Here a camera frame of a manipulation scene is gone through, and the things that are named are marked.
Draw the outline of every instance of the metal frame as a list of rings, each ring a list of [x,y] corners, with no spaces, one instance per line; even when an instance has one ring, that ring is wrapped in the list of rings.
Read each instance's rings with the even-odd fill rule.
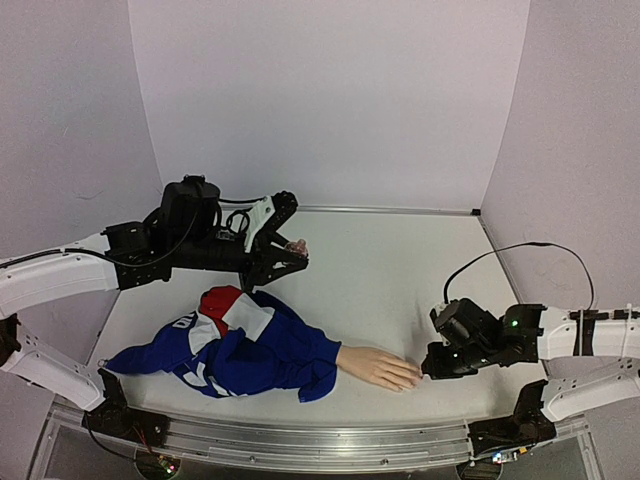
[[[380,473],[453,466],[471,458],[466,423],[352,428],[246,424],[173,414],[170,418],[166,446],[157,449],[158,453],[228,467],[297,473]],[[81,410],[54,401],[29,480],[44,478],[61,428],[86,432],[81,421]],[[587,478],[601,480],[584,415],[558,422],[556,428],[558,436],[544,445],[577,438]],[[96,435],[111,443],[137,447],[126,440]]]

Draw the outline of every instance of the white stripe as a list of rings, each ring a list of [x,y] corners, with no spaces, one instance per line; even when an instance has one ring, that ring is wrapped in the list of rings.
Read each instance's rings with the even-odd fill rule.
[[[206,387],[207,381],[204,379],[204,367],[205,364],[200,362],[197,368],[197,375],[193,372],[187,372],[182,378],[185,382],[189,385],[193,385],[194,387]]]
[[[206,315],[196,312],[198,319],[189,330],[189,348],[191,353],[197,355],[209,342],[221,338],[216,324]]]
[[[209,381],[211,382],[211,385],[213,385],[213,388],[216,389],[216,392],[218,392],[218,395],[220,395],[221,397],[228,397],[230,395],[233,395],[232,392],[230,392],[229,390],[226,390],[226,389],[222,388],[220,385],[218,385],[216,383],[216,379],[213,378],[212,376],[209,376]]]
[[[243,293],[225,313],[222,320],[232,330],[242,328],[247,338],[255,342],[269,325],[273,314],[273,308],[260,308],[249,295]]]

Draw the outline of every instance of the white surface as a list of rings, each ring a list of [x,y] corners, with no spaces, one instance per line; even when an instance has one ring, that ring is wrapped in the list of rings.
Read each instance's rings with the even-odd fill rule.
[[[470,210],[498,155],[528,0],[130,0],[164,183]]]
[[[303,237],[311,252],[307,270],[275,282],[268,290],[291,305],[307,323],[349,345],[370,345],[420,363],[437,338],[427,318],[441,301],[447,276],[490,249],[472,217],[297,213],[283,228]],[[149,342],[169,321],[197,307],[213,285],[237,284],[231,274],[174,271],[169,283],[155,282],[123,292],[107,322],[93,361],[133,344]],[[452,285],[502,313],[515,303],[495,258],[483,260]],[[363,424],[440,422],[511,413],[520,388],[544,377],[540,365],[489,367],[460,380],[425,380],[401,395],[340,373],[334,392],[299,404],[295,391],[271,391],[241,399],[212,399],[168,374],[121,376],[129,401],[149,408],[205,417],[265,423]]]

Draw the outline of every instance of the white table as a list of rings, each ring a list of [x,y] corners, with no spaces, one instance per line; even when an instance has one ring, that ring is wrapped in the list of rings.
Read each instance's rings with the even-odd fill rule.
[[[348,345],[381,347],[421,363],[438,340],[428,313],[442,301],[447,277],[491,249],[474,217],[382,213],[298,212],[282,229],[309,244],[307,270],[266,290],[310,325]],[[149,342],[157,330],[192,311],[203,291],[237,285],[237,276],[174,270],[168,283],[123,292],[92,355],[109,358]],[[496,316],[516,303],[498,260],[490,256],[458,277],[452,298],[467,296]],[[334,392],[300,404],[295,391],[213,399],[169,374],[121,376],[132,405],[167,413],[238,422],[335,426],[443,423],[510,414],[520,389],[545,378],[540,364],[492,366],[476,376],[425,381],[414,391],[387,392],[346,374]]]

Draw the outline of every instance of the fingers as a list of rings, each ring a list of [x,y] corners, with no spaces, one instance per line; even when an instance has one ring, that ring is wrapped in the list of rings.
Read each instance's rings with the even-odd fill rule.
[[[385,365],[384,369],[395,375],[396,377],[404,378],[409,380],[413,386],[416,386],[418,382],[421,380],[421,376],[418,375],[414,370],[409,370],[407,368],[396,367],[395,365]]]
[[[384,372],[380,375],[384,380],[393,383],[394,385],[402,388],[406,388],[407,390],[411,390],[415,387],[415,384],[411,382],[411,380],[399,377],[398,375],[394,375],[391,372]]]
[[[400,357],[392,355],[391,353],[384,352],[382,359],[390,365],[395,365],[396,367],[403,368],[405,370],[409,370],[410,372],[416,373],[420,378],[422,378],[422,370],[417,365],[413,363],[406,362],[402,360]]]

